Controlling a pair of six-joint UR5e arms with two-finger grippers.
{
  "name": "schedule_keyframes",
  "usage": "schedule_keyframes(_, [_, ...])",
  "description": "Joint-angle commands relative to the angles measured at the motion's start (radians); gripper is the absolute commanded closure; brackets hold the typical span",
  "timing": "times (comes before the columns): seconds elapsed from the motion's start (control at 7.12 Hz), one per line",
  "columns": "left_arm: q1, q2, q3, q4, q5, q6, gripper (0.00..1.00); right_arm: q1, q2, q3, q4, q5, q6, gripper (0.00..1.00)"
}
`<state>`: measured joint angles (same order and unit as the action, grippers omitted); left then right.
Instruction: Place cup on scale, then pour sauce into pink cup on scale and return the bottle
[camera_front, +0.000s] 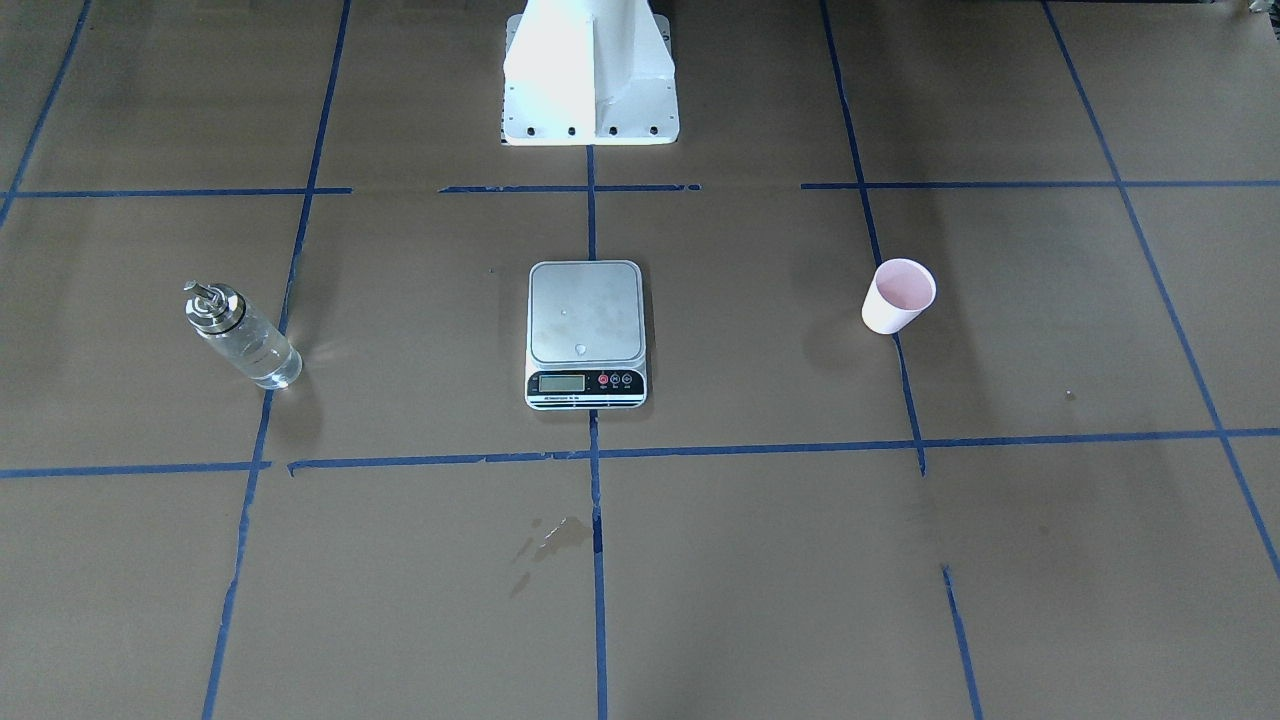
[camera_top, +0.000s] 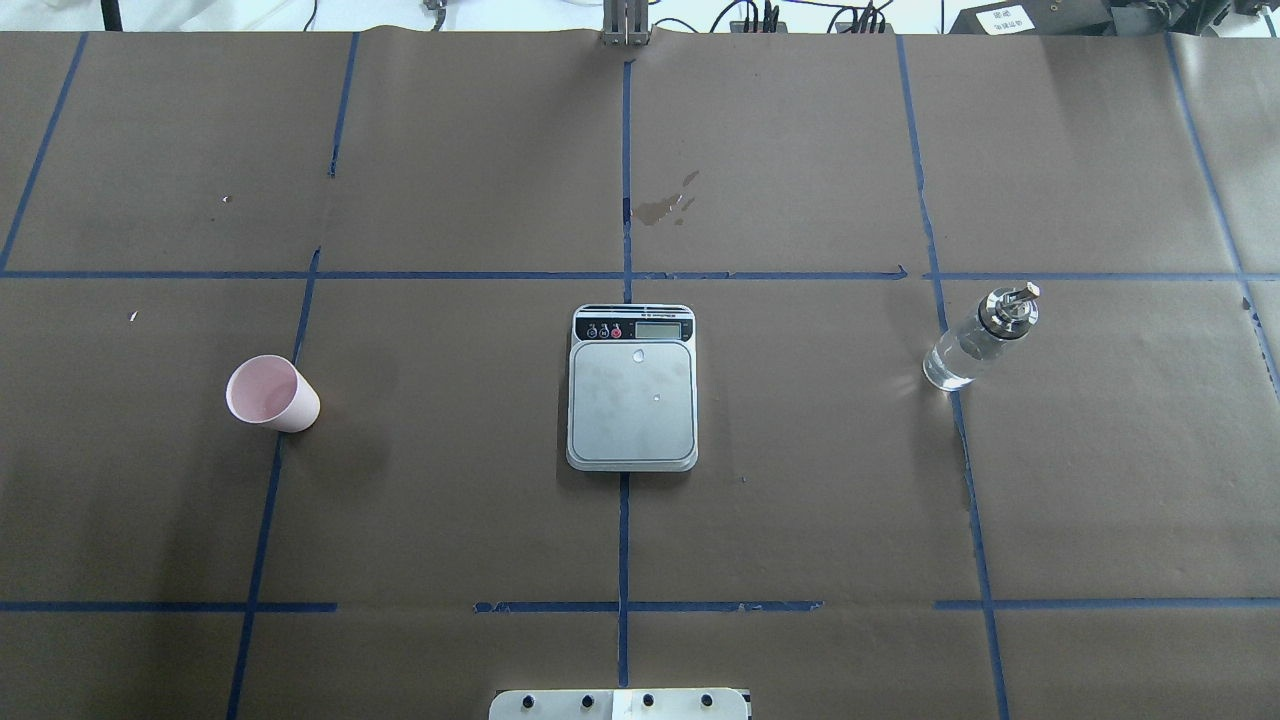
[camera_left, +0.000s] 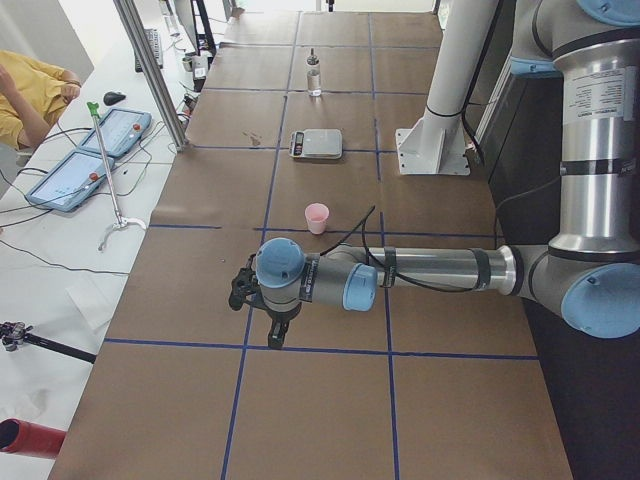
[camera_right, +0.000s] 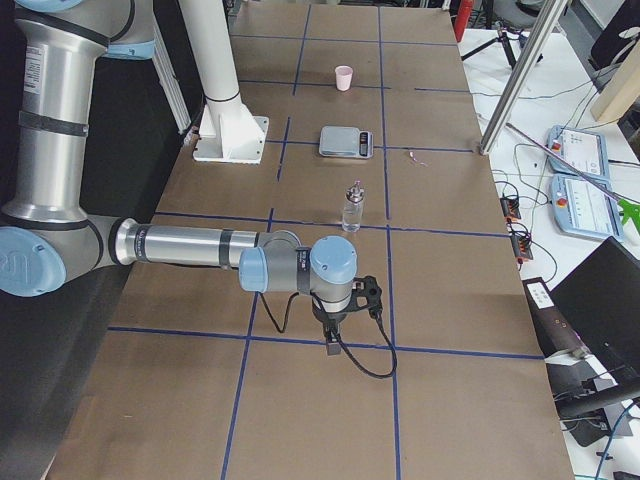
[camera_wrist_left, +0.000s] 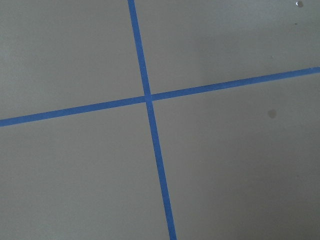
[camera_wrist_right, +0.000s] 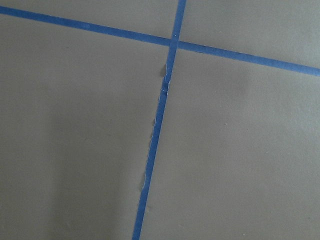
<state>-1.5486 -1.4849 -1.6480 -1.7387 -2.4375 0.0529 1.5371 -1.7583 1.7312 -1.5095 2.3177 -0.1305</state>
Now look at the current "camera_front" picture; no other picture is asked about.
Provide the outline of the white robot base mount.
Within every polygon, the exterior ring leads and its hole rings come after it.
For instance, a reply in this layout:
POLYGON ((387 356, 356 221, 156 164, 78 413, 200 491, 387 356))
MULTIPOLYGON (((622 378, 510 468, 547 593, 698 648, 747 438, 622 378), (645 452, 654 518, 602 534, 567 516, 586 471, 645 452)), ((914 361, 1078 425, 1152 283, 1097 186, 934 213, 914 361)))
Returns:
POLYGON ((529 1, 506 22, 500 138, 650 146, 681 132, 669 19, 648 1, 529 1))

